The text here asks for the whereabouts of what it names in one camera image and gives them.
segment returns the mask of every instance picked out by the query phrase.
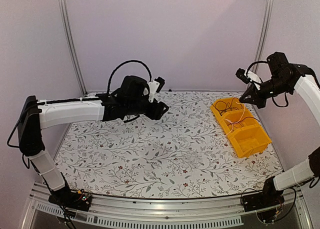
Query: leaf pattern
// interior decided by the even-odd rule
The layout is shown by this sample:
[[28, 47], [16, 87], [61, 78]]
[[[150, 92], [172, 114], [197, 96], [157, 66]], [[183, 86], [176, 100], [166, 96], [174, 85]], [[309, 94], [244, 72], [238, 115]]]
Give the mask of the leaf pattern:
[[[139, 198], [200, 198], [261, 189], [282, 168], [272, 145], [238, 158], [210, 110], [237, 92], [161, 92], [161, 120], [73, 123], [55, 160], [73, 189]], [[257, 116], [251, 105], [246, 105]]]

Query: black cable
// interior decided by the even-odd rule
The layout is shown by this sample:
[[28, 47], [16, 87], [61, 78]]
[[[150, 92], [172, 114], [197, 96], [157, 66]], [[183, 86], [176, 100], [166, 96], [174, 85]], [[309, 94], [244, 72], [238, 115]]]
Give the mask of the black cable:
[[27, 158], [28, 159], [28, 164], [26, 163], [26, 161], [25, 161], [25, 155], [24, 154], [22, 154], [22, 161], [23, 161], [23, 164], [25, 165], [25, 167], [29, 170], [30, 169], [30, 159], [29, 158]]
[[130, 123], [130, 122], [133, 122], [134, 120], [137, 120], [139, 117], [140, 117], [140, 115], [137, 115], [136, 117], [128, 119], [128, 120], [124, 120], [123, 122], [124, 123]]
[[316, 180], [316, 178], [313, 178], [312, 181], [310, 182], [310, 184], [309, 184], [310, 189], [314, 188], [318, 184], [318, 182], [320, 181], [320, 176], [318, 176], [318, 179], [316, 180], [316, 182], [315, 182], [315, 180]]
[[278, 107], [278, 108], [286, 108], [287, 106], [289, 106], [289, 101], [287, 98], [287, 93], [284, 93], [284, 100], [285, 100], [285, 105], [278, 105], [274, 99], [274, 96], [272, 97], [272, 102]]
[[68, 225], [68, 222], [66, 222], [65, 225], [66, 225], [69, 229], [77, 229], [76, 226], [75, 226], [75, 224], [72, 222], [70, 216], [68, 215], [68, 212], [69, 212], [69, 211], [59, 203], [59, 200], [58, 200], [58, 199], [55, 197], [55, 195], [52, 193], [52, 190], [50, 189], [50, 187], [49, 187], [46, 179], [45, 179], [43, 176], [42, 176], [42, 178], [43, 178], [44, 184], [45, 184], [46, 187], [48, 188], [50, 194], [53, 196], [56, 204], [57, 204], [57, 205], [61, 208], [61, 210], [63, 211], [64, 222], [66, 222], [66, 221], [67, 221], [67, 218], [68, 218], [68, 220], [69, 220], [69, 222], [71, 223], [71, 225], [73, 226], [73, 228], [71, 228], [71, 227]]
[[16, 131], [16, 129], [17, 129], [17, 127], [18, 127], [21, 119], [22, 119], [22, 118], [27, 114], [27, 112], [28, 112], [31, 108], [33, 108], [33, 107], [35, 107], [35, 105], [31, 105], [31, 106], [27, 107], [27, 108], [20, 114], [19, 119], [16, 121], [16, 124], [14, 125], [14, 127], [13, 127], [13, 129], [12, 129], [12, 131], [11, 131], [9, 137], [8, 137], [8, 140], [6, 141], [6, 145], [7, 145], [8, 147], [10, 147], [10, 148], [20, 148], [18, 145], [11, 145], [11, 144], [10, 144], [10, 141], [11, 141], [11, 138], [12, 138], [12, 136], [14, 135], [14, 133], [15, 133], [15, 131]]
[[110, 94], [110, 85], [111, 85], [111, 80], [112, 80], [112, 77], [114, 76], [115, 72], [120, 68], [122, 67], [123, 65], [125, 64], [128, 64], [128, 63], [139, 63], [141, 65], [143, 65], [145, 67], [145, 69], [148, 71], [149, 73], [149, 78], [150, 78], [150, 82], [152, 81], [152, 76], [151, 76], [151, 72], [150, 72], [150, 69], [149, 67], [142, 61], [140, 60], [127, 60], [125, 62], [122, 62], [120, 65], [118, 65], [114, 70], [113, 72], [111, 73], [110, 77], [109, 77], [109, 81], [108, 81], [108, 87], [106, 89], [106, 94], [109, 95]]
[[248, 77], [248, 72], [250, 71], [250, 69], [251, 69], [254, 65], [259, 64], [259, 63], [268, 64], [268, 62], [265, 61], [265, 60], [258, 60], [258, 61], [255, 61], [255, 62], [251, 63], [251, 65], [250, 65], [250, 66], [248, 67], [248, 69], [246, 70], [246, 77]]
[[295, 206], [295, 204], [296, 204], [297, 191], [296, 191], [293, 187], [290, 187], [290, 188], [288, 188], [288, 189], [291, 189], [291, 190], [293, 190], [293, 191], [294, 191], [294, 200], [293, 200], [293, 203], [292, 203], [292, 205], [291, 205], [290, 209], [287, 211], [287, 213], [286, 213], [283, 217], [281, 217], [281, 218], [279, 218], [279, 219], [274, 220], [274, 221], [273, 221], [274, 223], [279, 222], [279, 221], [281, 221], [282, 219], [284, 219], [286, 216], [288, 216], [288, 215], [289, 215], [289, 213], [292, 211], [292, 209], [294, 208], [294, 206]]

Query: yellow bin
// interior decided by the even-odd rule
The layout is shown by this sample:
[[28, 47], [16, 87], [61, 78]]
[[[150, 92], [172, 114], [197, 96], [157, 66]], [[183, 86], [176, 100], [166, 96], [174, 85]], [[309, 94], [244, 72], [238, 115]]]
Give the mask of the yellow bin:
[[259, 122], [238, 98], [218, 99], [210, 108], [239, 158], [262, 153], [272, 143]]

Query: wire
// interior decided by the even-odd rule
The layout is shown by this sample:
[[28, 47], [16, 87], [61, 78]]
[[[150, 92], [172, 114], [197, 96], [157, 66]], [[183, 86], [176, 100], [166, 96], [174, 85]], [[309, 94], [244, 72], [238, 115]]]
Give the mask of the wire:
[[13, 127], [13, 129], [12, 129], [10, 135], [9, 135], [9, 137], [8, 137], [8, 140], [6, 141], [6, 145], [7, 145], [8, 147], [10, 147], [10, 148], [20, 148], [18, 145], [11, 145], [11, 144], [10, 144], [11, 138], [12, 138], [12, 136], [14, 135], [14, 133], [15, 133], [15, 131], [16, 131], [16, 129], [17, 129], [17, 127], [18, 127], [21, 119], [27, 114], [27, 112], [28, 112], [31, 108], [34, 108], [34, 107], [35, 107], [35, 105], [31, 105], [31, 106], [27, 107], [27, 108], [20, 114], [19, 119], [16, 121], [16, 123], [15, 123], [15, 125], [14, 125], [14, 127]]
[[30, 159], [29, 159], [29, 157], [28, 157], [27, 159], [28, 159], [28, 164], [27, 164], [26, 161], [25, 161], [25, 154], [22, 154], [23, 164], [24, 164], [25, 167], [29, 170], [29, 169], [30, 169]]
[[279, 218], [279, 219], [274, 220], [274, 221], [273, 221], [274, 223], [279, 222], [279, 221], [281, 221], [282, 219], [284, 219], [286, 216], [288, 216], [288, 215], [289, 215], [289, 213], [292, 211], [292, 209], [294, 208], [294, 206], [295, 206], [295, 204], [296, 204], [296, 199], [297, 199], [297, 191], [296, 191], [296, 189], [294, 189], [293, 187], [290, 187], [290, 188], [288, 188], [288, 189], [291, 189], [291, 190], [293, 190], [293, 191], [294, 191], [294, 199], [293, 199], [293, 203], [292, 203], [292, 205], [291, 205], [290, 209], [287, 211], [287, 213], [286, 213], [283, 217], [281, 217], [281, 218]]
[[239, 122], [242, 120], [242, 117], [244, 116], [245, 111], [246, 111], [246, 107], [244, 106], [244, 107], [243, 107], [242, 115], [241, 115], [240, 119], [239, 119], [237, 122], [232, 122], [232, 121], [230, 121], [230, 120], [228, 120], [228, 119], [225, 118], [225, 120], [226, 120], [227, 122], [229, 122], [229, 123], [232, 124], [232, 129], [226, 134], [226, 136], [228, 136], [228, 135], [234, 130], [234, 124], [237, 124], [237, 123], [239, 123]]
[[316, 180], [316, 178], [313, 178], [312, 181], [310, 182], [310, 184], [309, 184], [310, 189], [314, 188], [318, 184], [318, 182], [320, 181], [320, 176], [318, 176], [318, 179], [316, 180], [316, 182], [315, 182], [315, 180]]
[[247, 69], [246, 72], [245, 72], [245, 73], [246, 73], [246, 77], [248, 77], [248, 72], [250, 71], [250, 69], [251, 69], [254, 65], [259, 64], [259, 63], [268, 64], [268, 62], [265, 61], [265, 60], [258, 60], [258, 61], [255, 61], [255, 62], [251, 63], [251, 65], [248, 67], [248, 69]]
[[[224, 102], [223, 100], [219, 100], [219, 101], [217, 101], [216, 103], [215, 103], [215, 105], [214, 105], [214, 108], [219, 112], [219, 114], [220, 114], [220, 116], [222, 116], [222, 113], [226, 113], [228, 110], [240, 110], [240, 108], [237, 108], [237, 107], [232, 107], [232, 104], [234, 103], [234, 100], [235, 99], [237, 99], [236, 97], [234, 97], [232, 100], [231, 100], [231, 103], [229, 103], [228, 102], [228, 104], [226, 103], [226, 102]], [[218, 108], [217, 108], [217, 104], [218, 103], [223, 103], [223, 104], [225, 104], [225, 108], [224, 109], [222, 109], [222, 110], [219, 110]]]
[[278, 105], [275, 101], [275, 97], [272, 97], [272, 102], [278, 107], [278, 108], [286, 108], [287, 106], [289, 106], [289, 101], [287, 98], [287, 93], [284, 93], [284, 100], [285, 100], [285, 105]]
[[141, 65], [143, 65], [145, 67], [145, 69], [147, 70], [147, 72], [149, 73], [149, 79], [150, 79], [150, 82], [152, 81], [152, 76], [151, 76], [151, 72], [150, 72], [150, 69], [149, 67], [142, 61], [140, 60], [127, 60], [125, 62], [122, 62], [120, 65], [118, 65], [114, 70], [113, 72], [111, 73], [110, 77], [109, 77], [109, 81], [108, 81], [108, 86], [107, 86], [107, 89], [106, 89], [106, 94], [109, 95], [110, 94], [110, 85], [111, 85], [111, 80], [112, 80], [112, 77], [114, 76], [114, 74], [116, 73], [116, 71], [122, 67], [123, 65], [125, 64], [128, 64], [128, 63], [139, 63]]
[[48, 188], [50, 194], [53, 196], [56, 204], [61, 208], [61, 210], [63, 211], [63, 216], [64, 216], [64, 224], [69, 228], [69, 229], [77, 229], [75, 224], [72, 222], [70, 216], [68, 215], [69, 211], [64, 207], [62, 206], [60, 203], [59, 203], [59, 200], [56, 198], [56, 196], [52, 193], [52, 190], [50, 189], [46, 179], [42, 176], [43, 180], [44, 180], [44, 184], [46, 185], [46, 187]]

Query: metal frame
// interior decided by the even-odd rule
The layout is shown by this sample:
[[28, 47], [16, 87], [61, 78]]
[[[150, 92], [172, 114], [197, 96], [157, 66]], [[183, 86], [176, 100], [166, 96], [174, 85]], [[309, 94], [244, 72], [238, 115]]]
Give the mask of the metal frame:
[[[30, 229], [36, 210], [61, 217], [62, 213], [59, 207], [48, 202], [49, 195], [45, 185], [34, 184], [22, 229]], [[284, 198], [285, 204], [290, 204], [294, 200], [294, 193], [289, 191], [284, 194]], [[301, 227], [312, 229], [300, 190], [297, 191], [296, 207]], [[192, 228], [190, 225], [202, 229], [210, 228], [208, 227], [210, 223], [218, 224], [220, 222], [224, 222], [224, 227], [218, 225], [212, 228], [228, 228], [232, 226], [231, 221], [240, 225], [242, 224], [241, 216], [252, 213], [255, 212], [244, 211], [240, 204], [240, 195], [200, 199], [143, 199], [94, 194], [90, 211], [77, 211], [74, 220], [108, 228], [123, 228], [123, 225], [127, 223], [134, 225], [134, 228], [139, 228], [141, 225], [140, 228], [145, 229], [151, 229], [152, 226], [158, 229], [186, 229]]]
[[59, 6], [61, 11], [61, 18], [62, 18], [62, 23], [64, 27], [65, 37], [68, 43], [68, 48], [69, 48], [74, 72], [75, 72], [76, 79], [78, 81], [81, 93], [84, 96], [87, 94], [87, 89], [86, 89], [84, 78], [81, 73], [81, 69], [80, 69], [80, 65], [79, 65], [79, 61], [76, 53], [76, 48], [75, 48], [74, 40], [71, 33], [66, 0], [59, 0]]
[[[260, 39], [259, 39], [259, 43], [258, 43], [258, 48], [256, 50], [256, 54], [255, 54], [255, 58], [254, 58], [255, 62], [261, 60], [262, 52], [264, 50], [265, 42], [267, 39], [267, 32], [268, 32], [268, 28], [269, 28], [269, 24], [270, 24], [273, 3], [274, 3], [274, 0], [266, 0], [266, 2], [265, 2], [265, 10], [264, 10], [261, 34], [260, 34]], [[257, 73], [258, 67], [259, 67], [259, 64], [254, 65], [252, 71], [254, 73]]]

